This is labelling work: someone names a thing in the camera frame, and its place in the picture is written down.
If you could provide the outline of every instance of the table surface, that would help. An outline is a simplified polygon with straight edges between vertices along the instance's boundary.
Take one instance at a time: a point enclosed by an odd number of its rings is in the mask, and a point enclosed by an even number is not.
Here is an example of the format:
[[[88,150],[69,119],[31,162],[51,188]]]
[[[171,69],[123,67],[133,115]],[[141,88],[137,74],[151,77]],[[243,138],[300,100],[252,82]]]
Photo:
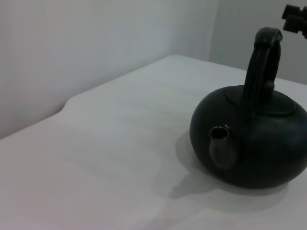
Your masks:
[[[170,56],[71,98],[0,142],[1,230],[303,230],[307,174],[244,190],[199,164],[189,123],[246,72]],[[276,80],[307,108],[307,86]]]

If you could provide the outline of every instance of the black clamp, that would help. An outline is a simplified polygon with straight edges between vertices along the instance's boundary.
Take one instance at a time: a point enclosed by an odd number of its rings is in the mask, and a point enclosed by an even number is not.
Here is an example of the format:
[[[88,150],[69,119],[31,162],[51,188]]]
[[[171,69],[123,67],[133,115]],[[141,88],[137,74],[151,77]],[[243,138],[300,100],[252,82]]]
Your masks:
[[[307,39],[307,7],[302,10],[297,6],[287,5],[282,19],[285,19],[283,29],[289,32],[298,33],[301,31]]]

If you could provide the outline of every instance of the kettle handle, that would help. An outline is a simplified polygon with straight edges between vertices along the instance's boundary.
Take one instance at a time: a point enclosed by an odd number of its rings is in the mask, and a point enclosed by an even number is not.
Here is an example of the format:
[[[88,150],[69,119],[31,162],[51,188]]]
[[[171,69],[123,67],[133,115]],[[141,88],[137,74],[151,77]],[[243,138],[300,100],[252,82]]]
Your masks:
[[[255,49],[249,62],[238,107],[240,121],[244,124],[254,116],[258,102],[267,100],[274,91],[282,39],[281,31],[275,28],[262,28],[256,35]]]

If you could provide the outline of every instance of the kettle spout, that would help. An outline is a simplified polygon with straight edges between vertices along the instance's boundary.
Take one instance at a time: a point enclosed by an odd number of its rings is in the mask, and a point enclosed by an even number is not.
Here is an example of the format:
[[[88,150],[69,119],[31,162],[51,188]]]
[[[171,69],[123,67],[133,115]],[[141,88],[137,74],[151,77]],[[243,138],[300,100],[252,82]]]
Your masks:
[[[210,131],[209,154],[215,166],[222,170],[230,170],[238,160],[238,153],[230,143],[230,132],[225,127],[215,127]]]

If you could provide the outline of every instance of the black object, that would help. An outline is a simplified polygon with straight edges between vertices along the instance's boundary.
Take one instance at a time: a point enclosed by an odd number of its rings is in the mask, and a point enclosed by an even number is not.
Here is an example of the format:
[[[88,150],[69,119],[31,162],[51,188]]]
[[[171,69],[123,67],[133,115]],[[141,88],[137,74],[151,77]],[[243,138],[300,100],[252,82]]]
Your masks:
[[[261,29],[245,85],[210,93],[192,117],[198,158],[227,183],[275,187],[307,167],[307,112],[274,90],[282,38],[278,29]]]
[[[293,33],[302,31],[303,36],[307,38],[307,7],[301,10],[297,6],[287,5],[283,12],[283,19],[286,19],[284,30]]]

